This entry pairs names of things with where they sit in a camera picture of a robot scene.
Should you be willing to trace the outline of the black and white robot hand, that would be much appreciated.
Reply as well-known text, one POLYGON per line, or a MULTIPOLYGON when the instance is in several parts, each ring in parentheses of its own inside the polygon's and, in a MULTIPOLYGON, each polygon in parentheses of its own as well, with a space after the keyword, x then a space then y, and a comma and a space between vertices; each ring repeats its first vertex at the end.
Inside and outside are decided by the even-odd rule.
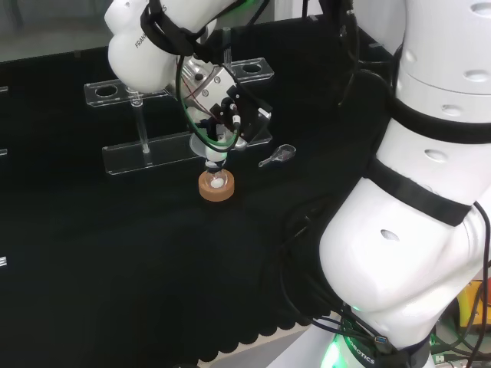
POLYGON ((186 59, 176 69, 176 87, 192 133, 191 149, 211 170, 219 170, 230 152, 245 150, 267 130, 272 108, 223 64, 186 59))

